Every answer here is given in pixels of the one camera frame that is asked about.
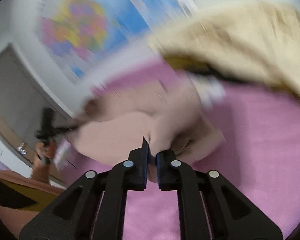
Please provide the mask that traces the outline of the person's left hand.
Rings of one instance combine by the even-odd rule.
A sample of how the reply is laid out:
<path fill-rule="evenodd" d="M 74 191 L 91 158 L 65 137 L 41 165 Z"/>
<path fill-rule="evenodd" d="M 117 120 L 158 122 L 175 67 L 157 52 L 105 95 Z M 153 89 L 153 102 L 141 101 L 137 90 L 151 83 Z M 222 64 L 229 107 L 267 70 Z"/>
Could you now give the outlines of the person's left hand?
<path fill-rule="evenodd" d="M 43 142 L 36 144 L 36 157 L 33 162 L 31 179 L 49 184 L 50 170 L 56 155 L 57 142 L 52 140 L 45 146 Z"/>

